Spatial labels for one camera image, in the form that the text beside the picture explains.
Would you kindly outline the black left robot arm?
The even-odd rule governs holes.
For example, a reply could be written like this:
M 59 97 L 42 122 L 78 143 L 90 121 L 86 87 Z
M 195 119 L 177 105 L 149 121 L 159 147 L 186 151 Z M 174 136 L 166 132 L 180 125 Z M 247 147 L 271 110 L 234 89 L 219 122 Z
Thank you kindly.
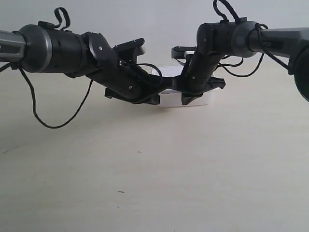
M 69 30 L 26 25 L 0 33 L 0 59 L 29 73 L 86 76 L 103 85 L 107 98 L 132 104 L 160 103 L 159 93 L 175 87 L 173 77 L 152 75 L 137 63 L 144 39 L 111 47 L 100 33 L 75 34 Z

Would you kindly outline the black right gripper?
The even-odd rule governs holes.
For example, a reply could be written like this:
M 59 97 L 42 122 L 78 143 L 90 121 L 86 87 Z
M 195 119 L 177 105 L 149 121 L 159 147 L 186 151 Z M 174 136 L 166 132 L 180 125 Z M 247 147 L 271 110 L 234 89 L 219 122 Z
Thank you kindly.
M 221 54 L 202 55 L 194 52 L 186 60 L 180 77 L 154 76 L 154 92 L 160 93 L 166 89 L 181 92 L 182 105 L 188 105 L 208 91 L 223 89 L 224 79 L 212 76 L 222 58 Z

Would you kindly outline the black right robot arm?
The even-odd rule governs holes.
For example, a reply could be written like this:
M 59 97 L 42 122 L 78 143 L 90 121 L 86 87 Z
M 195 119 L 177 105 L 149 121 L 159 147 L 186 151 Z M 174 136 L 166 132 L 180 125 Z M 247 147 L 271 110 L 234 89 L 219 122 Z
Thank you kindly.
M 194 52 L 186 59 L 173 88 L 181 92 L 182 105 L 203 93 L 223 88 L 221 79 L 212 76 L 224 56 L 250 58 L 268 55 L 289 75 L 294 76 L 300 95 L 309 99 L 309 29 L 268 29 L 254 21 L 204 23 L 197 30 Z

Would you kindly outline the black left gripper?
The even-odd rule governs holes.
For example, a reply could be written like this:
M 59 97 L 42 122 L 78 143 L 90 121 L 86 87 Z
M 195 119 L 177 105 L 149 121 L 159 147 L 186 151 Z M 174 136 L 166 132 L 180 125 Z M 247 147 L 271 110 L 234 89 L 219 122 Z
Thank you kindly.
M 159 105 L 161 75 L 152 75 L 141 68 L 154 65 L 148 63 L 126 63 L 118 61 L 116 67 L 104 67 L 87 75 L 88 78 L 105 87 L 104 96 L 131 104 Z

